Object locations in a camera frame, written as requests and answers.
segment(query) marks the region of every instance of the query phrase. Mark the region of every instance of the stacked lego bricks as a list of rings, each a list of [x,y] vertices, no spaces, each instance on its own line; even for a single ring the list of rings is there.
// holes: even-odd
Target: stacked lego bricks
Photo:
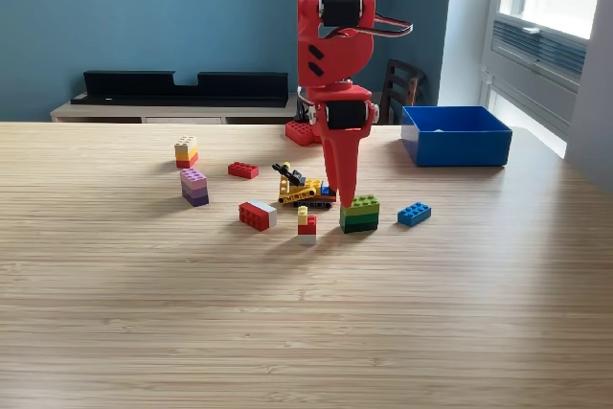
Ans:
[[[277,210],[260,201],[248,201],[238,207],[238,217],[254,229],[263,232],[277,225]]]
[[[198,161],[198,145],[193,136],[184,136],[174,145],[177,168],[191,168]]]
[[[380,205],[374,195],[357,196],[351,207],[341,207],[341,229],[346,234],[376,230],[379,211]]]
[[[207,177],[193,168],[181,171],[183,196],[194,207],[209,204]]]
[[[308,208],[298,208],[298,242],[313,245],[317,242],[317,216],[309,216]]]

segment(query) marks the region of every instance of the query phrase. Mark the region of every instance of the wooden chair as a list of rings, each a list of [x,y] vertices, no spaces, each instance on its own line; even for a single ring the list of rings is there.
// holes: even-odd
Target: wooden chair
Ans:
[[[383,94],[379,103],[379,125],[400,125],[402,107],[416,105],[425,74],[406,62],[390,59],[387,63]]]

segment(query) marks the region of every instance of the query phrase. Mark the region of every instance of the white wall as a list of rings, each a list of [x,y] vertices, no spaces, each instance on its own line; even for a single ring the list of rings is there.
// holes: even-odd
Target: white wall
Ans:
[[[449,0],[439,105],[477,105],[489,0]]]
[[[566,159],[613,192],[613,0],[599,0]]]

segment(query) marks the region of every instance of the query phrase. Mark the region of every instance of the red robotic arm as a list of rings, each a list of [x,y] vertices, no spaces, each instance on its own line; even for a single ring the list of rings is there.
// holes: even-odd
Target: red robotic arm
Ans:
[[[401,29],[374,29],[375,22]],[[412,31],[409,23],[378,15],[375,0],[298,0],[298,93],[321,136],[329,186],[345,207],[355,195],[359,142],[378,120],[372,93],[353,85],[349,76],[370,60],[374,35]]]

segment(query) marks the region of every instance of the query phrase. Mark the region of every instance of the blue plastic box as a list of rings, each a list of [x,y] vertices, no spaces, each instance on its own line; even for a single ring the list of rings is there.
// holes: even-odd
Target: blue plastic box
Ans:
[[[420,167],[502,167],[513,132],[482,106],[404,107],[402,142]]]

